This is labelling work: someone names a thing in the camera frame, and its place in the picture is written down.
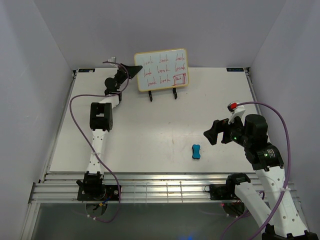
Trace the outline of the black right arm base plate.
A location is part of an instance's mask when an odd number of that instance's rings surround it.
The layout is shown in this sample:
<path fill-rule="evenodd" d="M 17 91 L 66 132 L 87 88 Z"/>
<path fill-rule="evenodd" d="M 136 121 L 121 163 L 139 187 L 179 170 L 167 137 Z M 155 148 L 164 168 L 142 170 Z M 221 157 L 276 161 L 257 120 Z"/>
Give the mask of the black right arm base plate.
<path fill-rule="evenodd" d="M 204 192 L 209 194 L 211 200 L 240 200 L 225 184 L 208 184 Z"/>

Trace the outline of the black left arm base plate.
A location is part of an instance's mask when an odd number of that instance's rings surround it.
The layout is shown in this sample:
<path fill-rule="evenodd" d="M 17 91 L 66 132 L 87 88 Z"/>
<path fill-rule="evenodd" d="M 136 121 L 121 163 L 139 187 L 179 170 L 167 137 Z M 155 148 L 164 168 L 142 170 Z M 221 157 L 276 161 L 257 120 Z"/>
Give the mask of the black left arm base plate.
<path fill-rule="evenodd" d="M 77 200 L 78 201 L 118 201 L 120 199 L 119 189 L 117 185 L 101 186 L 79 186 Z"/>

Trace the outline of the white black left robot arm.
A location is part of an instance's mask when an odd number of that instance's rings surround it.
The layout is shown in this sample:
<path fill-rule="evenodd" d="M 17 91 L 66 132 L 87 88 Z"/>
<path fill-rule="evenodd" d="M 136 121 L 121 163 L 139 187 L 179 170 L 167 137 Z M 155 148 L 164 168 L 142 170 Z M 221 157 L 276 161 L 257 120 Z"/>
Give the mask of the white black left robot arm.
<path fill-rule="evenodd" d="M 113 108 L 117 107 L 122 101 L 121 85 L 123 83 L 128 84 L 129 80 L 135 77 L 142 68 L 141 65 L 118 64 L 116 74 L 104 81 L 105 90 L 104 95 L 101 96 L 102 100 L 90 105 L 89 127 L 92 137 L 91 139 L 85 137 L 85 140 L 91 148 L 91 154 L 83 180 L 76 181 L 81 200 L 84 197 L 88 197 L 90 201 L 105 201 L 108 198 L 107 188 L 104 185 L 104 172 L 107 168 L 102 158 L 107 136 L 113 128 Z"/>

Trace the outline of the yellow-framed whiteboard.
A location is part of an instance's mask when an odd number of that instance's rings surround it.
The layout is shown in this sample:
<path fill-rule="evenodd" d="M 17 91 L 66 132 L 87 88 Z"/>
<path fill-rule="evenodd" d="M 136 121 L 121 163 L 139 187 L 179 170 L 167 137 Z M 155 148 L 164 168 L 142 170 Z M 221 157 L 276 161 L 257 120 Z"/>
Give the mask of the yellow-framed whiteboard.
<path fill-rule="evenodd" d="M 140 92 L 186 87 L 190 82 L 188 54 L 184 48 L 140 52 L 134 55 Z"/>

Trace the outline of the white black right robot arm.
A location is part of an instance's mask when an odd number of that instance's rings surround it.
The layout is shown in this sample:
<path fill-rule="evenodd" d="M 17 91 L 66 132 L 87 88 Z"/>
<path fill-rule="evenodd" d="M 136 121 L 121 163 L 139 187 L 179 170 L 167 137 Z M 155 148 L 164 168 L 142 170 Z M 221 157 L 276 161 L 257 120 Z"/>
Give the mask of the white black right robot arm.
<path fill-rule="evenodd" d="M 239 198 L 246 205 L 259 226 L 264 240 L 316 240 L 318 236 L 308 230 L 302 221 L 288 188 L 284 162 L 277 147 L 268 142 L 268 124 L 258 114 L 249 114 L 242 121 L 239 116 L 215 120 L 203 135 L 215 145 L 218 135 L 221 142 L 235 142 L 244 148 L 245 157 L 261 182 L 265 202 L 254 190 L 245 173 L 234 173 L 226 180 L 226 194 Z"/>

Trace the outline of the blue bone-shaped whiteboard eraser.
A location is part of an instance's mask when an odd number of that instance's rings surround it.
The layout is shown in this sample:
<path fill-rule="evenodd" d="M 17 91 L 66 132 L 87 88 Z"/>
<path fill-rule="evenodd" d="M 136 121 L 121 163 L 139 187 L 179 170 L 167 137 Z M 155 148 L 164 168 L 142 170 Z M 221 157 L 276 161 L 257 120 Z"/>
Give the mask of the blue bone-shaped whiteboard eraser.
<path fill-rule="evenodd" d="M 201 158 L 201 154 L 200 154 L 201 146 L 199 144 L 193 144 L 191 149 L 192 149 L 192 158 L 194 160 L 199 160 Z"/>

